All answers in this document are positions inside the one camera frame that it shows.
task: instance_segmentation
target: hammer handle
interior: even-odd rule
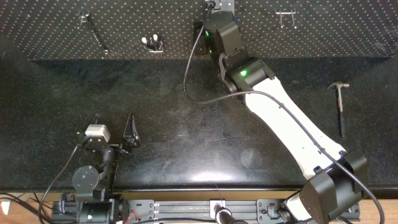
[[[344,117],[343,117],[343,111],[339,112],[339,119],[340,119],[340,136],[341,138],[345,138],[346,137],[346,127],[345,127],[345,121],[344,121]]]

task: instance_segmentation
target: wooden floor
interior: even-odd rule
[[[232,195],[237,195],[237,194],[229,194],[231,192],[223,192],[223,198],[227,200],[241,200],[237,198],[245,197],[246,200],[254,200],[251,198],[252,197],[257,197],[257,198],[269,198],[269,194],[266,195],[261,195],[261,196],[268,196],[268,197],[259,197],[259,194],[256,194],[255,192],[250,192],[247,195],[242,195],[241,193],[239,196],[233,197]],[[285,196],[291,194],[286,193],[286,192],[278,192],[277,194],[274,192],[272,195],[275,196],[274,198],[282,198],[281,196]],[[127,193],[124,194],[127,199],[154,199],[154,200],[206,200],[203,199],[208,198],[210,195],[210,198],[216,198],[212,197],[214,196],[220,196],[218,192],[189,192],[189,193],[184,193],[184,192],[175,192],[173,193],[165,193],[165,192],[152,192],[152,193]],[[54,200],[54,198],[59,197],[59,194],[52,194],[50,195],[50,199]],[[31,200],[28,200],[28,202],[34,206],[35,208],[38,208],[38,204],[36,202],[33,202]],[[386,214],[386,223],[390,224],[395,224],[398,223],[398,200],[380,200],[380,203],[384,209],[384,213]],[[50,201],[46,202],[47,205],[51,205],[52,203]],[[362,200],[359,203],[360,209],[361,209],[361,222],[355,222],[355,223],[360,223],[360,224],[377,224],[379,223],[379,214],[377,211],[376,206],[374,205],[372,200]],[[45,209],[47,214],[51,214],[51,211],[49,209]],[[26,223],[32,223],[36,224],[39,223],[39,219],[37,218],[36,215],[30,213],[20,205],[18,205],[15,202],[11,202],[8,215],[3,214],[2,211],[0,211],[0,223],[2,224],[26,224]]]

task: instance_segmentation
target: hammer head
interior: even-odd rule
[[[334,82],[328,88],[330,88],[332,86],[336,86],[336,88],[341,88],[341,87],[348,88],[349,84],[348,83],[343,83],[343,82]]]

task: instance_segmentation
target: wooden surface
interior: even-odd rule
[[[221,192],[221,195],[223,198],[226,198],[228,200],[242,200],[240,199],[242,196],[238,194],[231,194],[233,192]],[[269,193],[271,192],[263,192],[263,195],[261,196],[270,196]],[[279,192],[275,193],[273,192],[273,195],[288,195],[289,192]],[[156,200],[208,200],[208,196],[212,197],[214,195],[220,196],[219,192],[152,192],[152,193],[127,193],[124,194],[127,196],[128,199],[148,199],[148,198],[154,198]],[[251,195],[255,197],[257,195],[257,198],[259,198],[258,194],[255,192],[248,192],[243,197],[246,196],[246,200],[255,200],[251,198]],[[32,206],[35,208],[38,208],[38,204],[36,202],[33,202],[31,200],[28,201]],[[386,214],[386,223],[398,223],[398,200],[380,200],[380,203],[384,209],[384,213]],[[362,200],[360,203],[360,209],[361,209],[361,222],[355,222],[355,223],[360,223],[360,224],[377,224],[379,223],[379,214],[377,212],[377,208],[374,205],[372,200]],[[51,214],[51,211],[49,209],[45,209],[47,214]],[[9,223],[9,224],[25,224],[25,223],[39,223],[39,219],[37,218],[36,215],[30,213],[20,205],[18,205],[15,202],[12,202],[9,207],[9,212],[8,215],[3,214],[2,211],[0,211],[0,223]]]

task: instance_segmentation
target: hammer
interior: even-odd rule
[[[337,92],[338,92],[338,107],[339,107],[339,120],[340,120],[340,136],[341,138],[346,137],[346,130],[345,130],[345,125],[344,125],[344,117],[343,117],[343,99],[341,98],[341,88],[345,87],[348,88],[349,84],[348,83],[343,83],[343,82],[335,82],[332,83],[328,88],[336,86]]]

